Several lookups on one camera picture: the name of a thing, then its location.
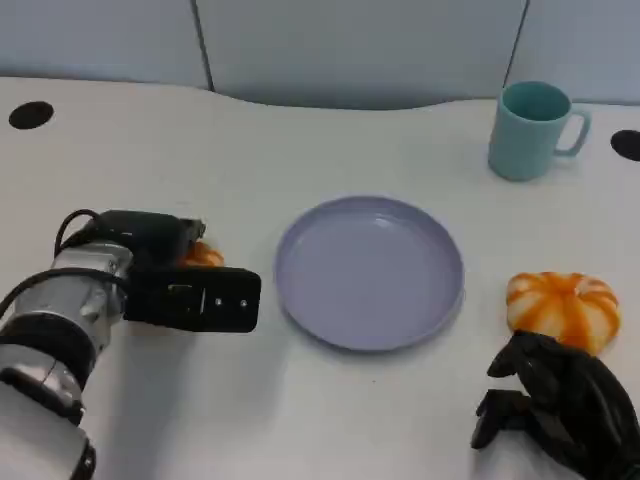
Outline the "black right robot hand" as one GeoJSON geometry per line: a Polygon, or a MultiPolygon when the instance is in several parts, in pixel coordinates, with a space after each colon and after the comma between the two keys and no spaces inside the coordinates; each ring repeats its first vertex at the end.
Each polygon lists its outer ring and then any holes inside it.
{"type": "Polygon", "coordinates": [[[585,479],[638,478],[636,411],[599,358],[550,336],[517,330],[487,374],[517,376],[524,389],[486,392],[476,409],[473,449],[486,448],[502,431],[521,431],[585,479]]]}

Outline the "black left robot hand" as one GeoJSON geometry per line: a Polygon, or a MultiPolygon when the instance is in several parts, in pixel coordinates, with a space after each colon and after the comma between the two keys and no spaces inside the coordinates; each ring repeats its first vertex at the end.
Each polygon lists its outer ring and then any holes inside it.
{"type": "Polygon", "coordinates": [[[127,248],[136,265],[152,268],[182,263],[205,231],[199,219],[132,210],[109,210],[95,221],[98,239],[127,248]]]}

